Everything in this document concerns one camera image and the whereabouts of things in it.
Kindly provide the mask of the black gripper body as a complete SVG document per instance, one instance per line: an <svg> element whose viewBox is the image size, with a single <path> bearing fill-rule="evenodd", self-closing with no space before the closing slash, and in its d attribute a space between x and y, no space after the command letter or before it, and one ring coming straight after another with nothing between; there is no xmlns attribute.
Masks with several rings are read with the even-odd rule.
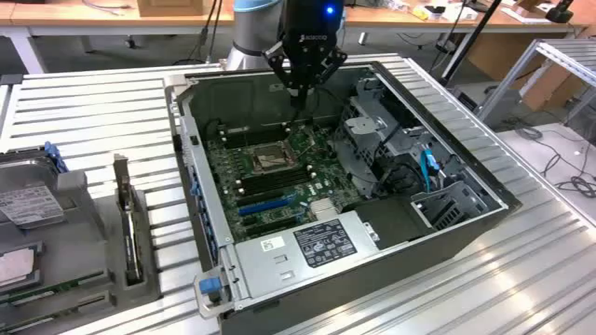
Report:
<svg viewBox="0 0 596 335"><path fill-rule="evenodd" d="M282 52L296 73L320 73L338 53L342 1L286 1L282 6Z"/></svg>

